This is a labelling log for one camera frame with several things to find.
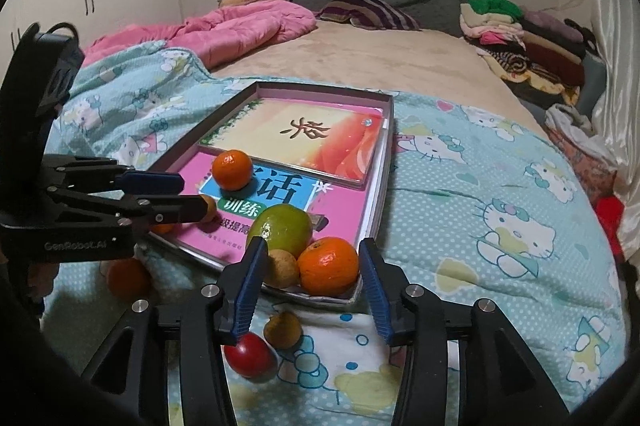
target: painting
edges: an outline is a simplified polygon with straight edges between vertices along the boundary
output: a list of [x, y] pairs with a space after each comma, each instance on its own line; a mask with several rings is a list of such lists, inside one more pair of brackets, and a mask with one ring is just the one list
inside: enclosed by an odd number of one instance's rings
[[249, 103], [200, 143], [362, 181], [381, 125], [382, 114], [376, 109], [266, 98]]

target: large orange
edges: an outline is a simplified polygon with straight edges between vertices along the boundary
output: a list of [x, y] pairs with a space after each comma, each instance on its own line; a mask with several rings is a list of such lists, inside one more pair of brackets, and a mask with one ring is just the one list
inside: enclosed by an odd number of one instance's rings
[[223, 151], [211, 164], [211, 174], [221, 189], [238, 191], [246, 186], [254, 175], [254, 164], [243, 151]]
[[358, 254], [346, 240], [325, 237], [298, 258], [300, 285], [311, 296], [339, 296], [358, 278]]

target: silver bolt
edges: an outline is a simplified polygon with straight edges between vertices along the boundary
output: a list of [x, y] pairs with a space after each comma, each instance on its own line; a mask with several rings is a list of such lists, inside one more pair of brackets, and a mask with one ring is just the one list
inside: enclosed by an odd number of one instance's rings
[[210, 284], [204, 285], [204, 287], [200, 291], [200, 294], [202, 294], [206, 298], [212, 298], [213, 296], [217, 296], [219, 292], [220, 289], [217, 285]]
[[404, 289], [404, 292], [406, 292], [407, 295], [411, 296], [412, 298], [419, 298], [424, 294], [424, 287], [412, 283], [411, 285], [407, 285], [406, 289]]
[[134, 301], [131, 310], [137, 313], [146, 311], [149, 308], [149, 302], [146, 300]]
[[482, 298], [478, 300], [478, 308], [482, 312], [493, 312], [495, 311], [495, 303], [487, 298]]

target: red tomato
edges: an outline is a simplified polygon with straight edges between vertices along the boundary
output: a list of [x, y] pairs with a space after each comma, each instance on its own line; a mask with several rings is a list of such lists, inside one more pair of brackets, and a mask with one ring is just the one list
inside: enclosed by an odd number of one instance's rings
[[236, 346], [224, 347], [226, 362], [231, 369], [247, 379], [273, 377], [278, 360], [269, 345], [257, 334], [247, 332]]

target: curtain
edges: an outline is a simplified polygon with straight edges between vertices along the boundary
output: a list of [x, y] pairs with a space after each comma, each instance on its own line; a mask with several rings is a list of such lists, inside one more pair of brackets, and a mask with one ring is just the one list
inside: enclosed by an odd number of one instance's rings
[[607, 64], [607, 89], [593, 123], [618, 161], [616, 195], [625, 204], [618, 239], [640, 266], [640, 2], [594, 0], [593, 28]]

